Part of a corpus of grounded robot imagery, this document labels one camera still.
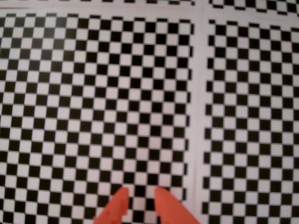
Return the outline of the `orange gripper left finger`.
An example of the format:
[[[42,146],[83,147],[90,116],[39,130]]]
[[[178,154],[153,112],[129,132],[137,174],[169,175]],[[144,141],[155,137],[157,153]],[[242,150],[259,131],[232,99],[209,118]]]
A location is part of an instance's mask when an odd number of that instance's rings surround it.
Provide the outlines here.
[[[103,211],[93,218],[94,224],[121,224],[127,214],[129,192],[127,187],[119,188],[104,207]]]

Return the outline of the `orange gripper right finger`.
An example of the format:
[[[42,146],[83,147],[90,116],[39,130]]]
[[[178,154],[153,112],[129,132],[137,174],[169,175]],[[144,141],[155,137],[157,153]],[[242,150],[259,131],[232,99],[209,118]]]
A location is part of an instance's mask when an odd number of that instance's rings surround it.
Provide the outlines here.
[[[187,208],[168,190],[155,189],[155,211],[162,224],[200,224]]]

